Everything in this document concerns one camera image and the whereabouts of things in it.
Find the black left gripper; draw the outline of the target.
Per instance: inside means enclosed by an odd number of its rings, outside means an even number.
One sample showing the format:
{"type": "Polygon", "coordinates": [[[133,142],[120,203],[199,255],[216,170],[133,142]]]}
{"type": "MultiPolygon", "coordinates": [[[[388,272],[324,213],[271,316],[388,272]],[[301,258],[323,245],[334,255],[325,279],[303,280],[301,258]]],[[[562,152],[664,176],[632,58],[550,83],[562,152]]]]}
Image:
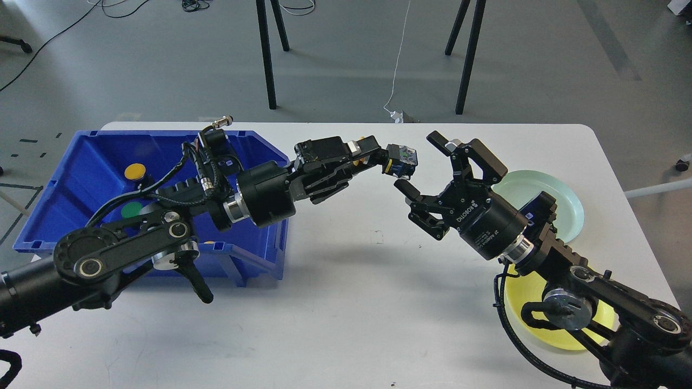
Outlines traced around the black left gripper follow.
{"type": "Polygon", "coordinates": [[[390,175],[389,152],[374,136],[346,143],[338,136],[308,140],[297,143],[295,151],[296,160],[286,167],[267,162],[238,174],[237,221],[250,218],[266,227],[296,214],[296,201],[319,204],[334,196],[360,172],[379,165],[390,175]]]}

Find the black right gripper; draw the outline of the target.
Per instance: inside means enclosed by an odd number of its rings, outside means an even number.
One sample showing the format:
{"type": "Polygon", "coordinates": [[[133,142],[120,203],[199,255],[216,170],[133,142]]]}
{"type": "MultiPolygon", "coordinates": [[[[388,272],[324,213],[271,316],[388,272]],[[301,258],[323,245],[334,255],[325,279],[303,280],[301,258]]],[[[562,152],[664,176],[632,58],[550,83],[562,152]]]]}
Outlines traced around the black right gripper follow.
{"type": "Polygon", "coordinates": [[[433,131],[426,140],[450,158],[453,179],[437,197],[422,195],[408,180],[396,180],[395,188],[409,204],[410,221],[437,240],[454,229],[484,259],[521,246],[526,217],[491,188],[507,174],[506,165],[479,139],[462,143],[433,131]]]}

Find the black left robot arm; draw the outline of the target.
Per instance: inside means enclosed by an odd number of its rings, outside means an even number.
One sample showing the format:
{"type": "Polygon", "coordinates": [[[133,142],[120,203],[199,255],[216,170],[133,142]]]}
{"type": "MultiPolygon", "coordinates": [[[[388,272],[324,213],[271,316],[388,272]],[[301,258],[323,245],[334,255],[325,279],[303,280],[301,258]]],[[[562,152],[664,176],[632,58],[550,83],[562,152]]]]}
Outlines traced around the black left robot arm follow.
{"type": "Polygon", "coordinates": [[[199,256],[193,218],[210,215],[219,231],[250,219],[266,227],[296,213],[294,203],[319,204],[348,187],[359,172],[382,166],[397,175],[396,145],[373,136],[307,140],[296,160],[245,168],[223,131],[224,116],[181,145],[181,160],[157,182],[109,200],[84,227],[65,234],[50,258],[2,272],[2,338],[72,307],[111,308],[119,293],[152,269],[187,279],[203,303],[213,293],[195,266],[199,256]]]}

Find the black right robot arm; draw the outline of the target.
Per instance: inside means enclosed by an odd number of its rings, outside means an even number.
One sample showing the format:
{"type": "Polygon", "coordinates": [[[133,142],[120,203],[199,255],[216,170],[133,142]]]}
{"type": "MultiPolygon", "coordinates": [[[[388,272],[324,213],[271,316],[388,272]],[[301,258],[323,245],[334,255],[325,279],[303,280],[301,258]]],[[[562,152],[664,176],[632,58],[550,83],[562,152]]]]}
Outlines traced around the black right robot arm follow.
{"type": "Polygon", "coordinates": [[[690,320],[665,302],[600,274],[556,236],[557,201],[541,192],[521,209],[494,192],[508,170],[482,141],[427,140],[450,158],[453,178],[437,196],[407,180],[395,186],[409,219],[435,239],[455,229],[484,259],[537,273],[546,281],[538,302],[522,305],[529,327],[565,330],[599,361],[612,388],[690,388],[690,320]]]}

